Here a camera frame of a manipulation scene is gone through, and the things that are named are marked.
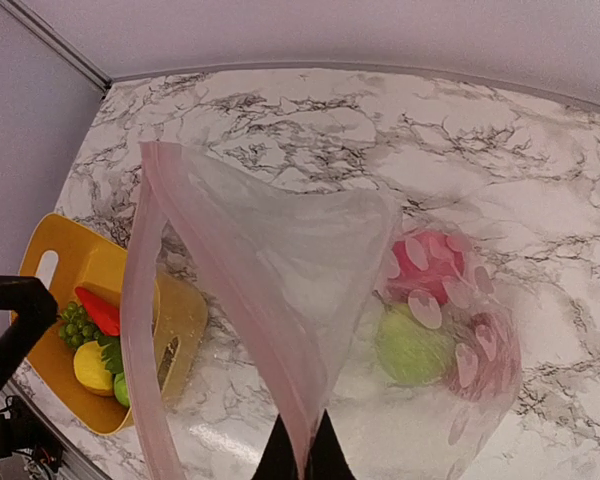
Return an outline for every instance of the yellow plastic basket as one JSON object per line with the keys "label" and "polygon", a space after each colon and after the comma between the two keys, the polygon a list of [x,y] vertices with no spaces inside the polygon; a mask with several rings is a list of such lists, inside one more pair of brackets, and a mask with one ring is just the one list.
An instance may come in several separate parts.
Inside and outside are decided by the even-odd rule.
{"label": "yellow plastic basket", "polygon": [[[20,275],[40,276],[43,270],[46,275],[51,268],[48,288],[61,310],[77,300],[77,286],[119,306],[126,259],[123,248],[65,217],[50,214],[31,237]],[[191,285],[158,273],[154,317],[158,381],[163,398],[174,399],[180,395],[197,353],[207,324],[207,306]],[[58,336],[59,328],[60,323],[51,327],[30,352],[31,366],[93,432],[110,435],[132,425],[130,409],[113,397],[94,395],[78,383],[73,373],[74,352]]]}

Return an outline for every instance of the marble countertop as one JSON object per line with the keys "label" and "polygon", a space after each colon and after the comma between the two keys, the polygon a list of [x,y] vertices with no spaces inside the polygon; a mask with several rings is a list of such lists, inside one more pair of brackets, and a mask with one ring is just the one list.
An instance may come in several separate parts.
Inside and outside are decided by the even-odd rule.
{"label": "marble countertop", "polygon": [[[600,479],[600,115],[482,86],[350,71],[119,83],[57,211],[126,246],[138,141],[153,139],[202,145],[293,191],[384,185],[402,195],[405,215],[458,224],[508,286],[523,357],[517,402],[462,478]],[[16,380],[112,479],[148,478],[133,428],[97,437],[28,365]],[[250,478],[275,409],[218,312],[192,384],[204,393],[187,424],[197,443],[181,451],[190,478]]]}

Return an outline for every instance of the yellow lemon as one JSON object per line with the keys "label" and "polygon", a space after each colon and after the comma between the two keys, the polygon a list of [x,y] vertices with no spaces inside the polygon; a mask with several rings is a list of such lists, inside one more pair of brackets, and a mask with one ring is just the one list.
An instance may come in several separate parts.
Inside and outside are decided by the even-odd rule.
{"label": "yellow lemon", "polygon": [[111,397],[113,375],[104,366],[102,350],[98,342],[82,345],[73,357],[73,371],[82,386],[91,393],[101,397]]}

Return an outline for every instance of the white wall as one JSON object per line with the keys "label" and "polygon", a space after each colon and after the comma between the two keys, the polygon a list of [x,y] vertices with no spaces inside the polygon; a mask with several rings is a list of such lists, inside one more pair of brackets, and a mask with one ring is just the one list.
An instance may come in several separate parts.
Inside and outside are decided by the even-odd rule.
{"label": "white wall", "polygon": [[[102,93],[0,8],[0,274],[17,274]],[[0,314],[0,333],[8,322]]]}
{"label": "white wall", "polygon": [[248,62],[441,69],[600,104],[600,0],[25,0],[113,77]]}

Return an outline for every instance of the plastic bag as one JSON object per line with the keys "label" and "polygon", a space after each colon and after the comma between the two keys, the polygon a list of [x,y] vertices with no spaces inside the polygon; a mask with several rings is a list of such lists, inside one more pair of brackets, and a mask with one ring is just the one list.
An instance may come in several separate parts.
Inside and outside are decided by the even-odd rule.
{"label": "plastic bag", "polygon": [[177,144],[143,144],[142,156],[121,341],[152,478],[185,478],[162,406],[152,343],[156,260],[167,223],[246,345],[296,462],[305,465],[392,245],[399,204],[370,190],[289,194]]}
{"label": "plastic bag", "polygon": [[357,478],[456,480],[517,397],[518,338],[467,237],[403,230],[328,412]]}

